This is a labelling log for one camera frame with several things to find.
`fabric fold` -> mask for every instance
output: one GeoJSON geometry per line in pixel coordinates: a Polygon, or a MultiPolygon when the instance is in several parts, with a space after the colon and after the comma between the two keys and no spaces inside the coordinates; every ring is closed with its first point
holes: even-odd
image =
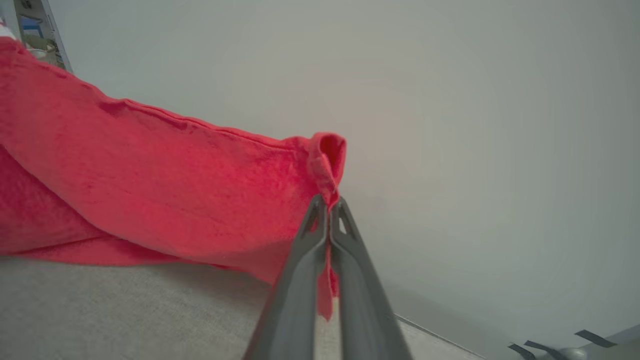
{"type": "MultiPolygon", "coordinates": [[[[339,199],[339,135],[275,140],[112,99],[8,38],[0,72],[0,254],[207,263],[273,284],[311,198],[339,199]]],[[[335,281],[327,267],[325,317],[335,281]]]]}

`gray wall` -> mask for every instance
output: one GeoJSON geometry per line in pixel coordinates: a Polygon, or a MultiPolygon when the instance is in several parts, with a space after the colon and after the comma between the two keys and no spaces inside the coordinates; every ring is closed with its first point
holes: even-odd
{"type": "Polygon", "coordinates": [[[340,190],[401,315],[492,358],[640,323],[640,2],[51,8],[110,96],[344,135],[340,190]]]}

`red fabric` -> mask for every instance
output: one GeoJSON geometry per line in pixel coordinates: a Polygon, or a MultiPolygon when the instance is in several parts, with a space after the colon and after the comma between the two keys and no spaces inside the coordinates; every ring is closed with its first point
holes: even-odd
{"type": "MultiPolygon", "coordinates": [[[[0,78],[0,254],[207,263],[273,284],[311,198],[339,197],[338,135],[274,140],[111,99],[8,38],[0,78]]],[[[326,317],[335,280],[319,279],[326,317]]]]}

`red towel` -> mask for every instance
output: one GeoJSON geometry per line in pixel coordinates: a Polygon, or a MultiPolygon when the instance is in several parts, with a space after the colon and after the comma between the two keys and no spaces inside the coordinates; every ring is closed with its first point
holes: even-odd
{"type": "MultiPolygon", "coordinates": [[[[0,254],[207,263],[273,284],[311,198],[339,197],[338,135],[274,140],[112,99],[9,38],[0,79],[0,254]]],[[[327,318],[335,280],[327,266],[327,318]]]]}

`black tape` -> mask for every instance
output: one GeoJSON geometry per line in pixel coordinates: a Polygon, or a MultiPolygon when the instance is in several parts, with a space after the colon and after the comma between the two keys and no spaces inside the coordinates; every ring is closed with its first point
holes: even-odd
{"type": "Polygon", "coordinates": [[[541,345],[539,343],[535,343],[533,341],[529,341],[527,340],[526,343],[524,343],[524,346],[526,347],[534,347],[534,348],[538,348],[540,350],[544,350],[546,351],[551,357],[553,357],[555,360],[569,360],[567,359],[566,356],[562,355],[560,353],[560,351],[554,349],[554,348],[550,348],[550,347],[546,347],[545,345],[541,345]]]}
{"type": "Polygon", "coordinates": [[[595,345],[598,345],[599,347],[614,347],[617,345],[616,343],[612,343],[611,341],[601,336],[598,336],[592,333],[591,331],[581,330],[579,332],[576,332],[575,334],[577,336],[580,336],[581,338],[589,340],[590,342],[594,343],[595,345]]]}
{"type": "Polygon", "coordinates": [[[511,344],[509,348],[520,354],[520,356],[522,356],[525,360],[536,360],[536,356],[524,347],[519,347],[518,345],[511,344]]]}

